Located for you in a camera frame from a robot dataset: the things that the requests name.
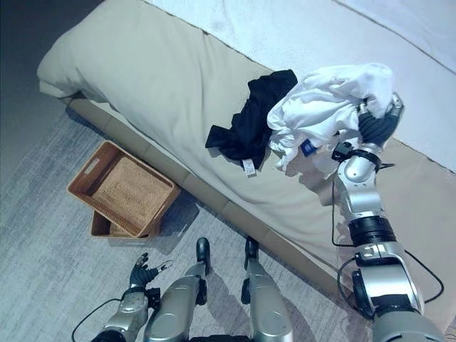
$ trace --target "floor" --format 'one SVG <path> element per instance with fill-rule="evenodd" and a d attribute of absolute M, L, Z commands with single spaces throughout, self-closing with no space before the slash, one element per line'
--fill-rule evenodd
<path fill-rule="evenodd" d="M 1 1 L 0 188 L 65 106 L 38 91 L 36 69 L 53 42 L 101 0 Z"/>

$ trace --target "black garment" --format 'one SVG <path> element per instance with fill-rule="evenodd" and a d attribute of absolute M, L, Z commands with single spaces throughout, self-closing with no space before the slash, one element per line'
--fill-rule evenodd
<path fill-rule="evenodd" d="M 249 82 L 250 96 L 241 113 L 234 114 L 228 130 L 212 126 L 206 148 L 218 147 L 233 160 L 252 159 L 258 169 L 271 137 L 267 125 L 268 112 L 298 83 L 291 70 L 276 71 Z"/>

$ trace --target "robot leg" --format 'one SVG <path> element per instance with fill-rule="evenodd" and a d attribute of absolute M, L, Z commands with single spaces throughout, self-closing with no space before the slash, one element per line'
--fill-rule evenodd
<path fill-rule="evenodd" d="M 197 241 L 197 263 L 163 294 L 160 308 L 146 325 L 144 342 L 187 341 L 195 305 L 204 305 L 207 301 L 205 275 L 209 270 L 209 242 L 200 238 Z"/>
<path fill-rule="evenodd" d="M 258 261 L 258 242 L 246 242 L 247 277 L 242 303 L 250 304 L 250 326 L 255 342 L 292 342 L 293 327 L 284 300 L 274 280 Z"/>

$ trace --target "clothing tag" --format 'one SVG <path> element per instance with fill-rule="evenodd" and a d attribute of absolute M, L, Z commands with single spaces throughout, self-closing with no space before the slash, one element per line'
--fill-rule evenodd
<path fill-rule="evenodd" d="M 305 139 L 304 142 L 301 144 L 302 153 L 308 157 L 312 153 L 318 150 L 317 147 L 313 146 L 309 139 Z"/>
<path fill-rule="evenodd" d="M 244 171 L 247 176 L 255 175 L 255 166 L 252 159 L 242 160 L 242 165 L 244 166 Z"/>

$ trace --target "blue label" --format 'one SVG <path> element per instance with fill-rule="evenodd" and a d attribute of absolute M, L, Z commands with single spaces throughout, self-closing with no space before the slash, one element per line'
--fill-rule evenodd
<path fill-rule="evenodd" d="M 318 150 L 317 147 L 313 146 L 309 139 L 305 139 L 304 142 L 301 144 L 302 153 L 308 157 L 312 153 Z"/>

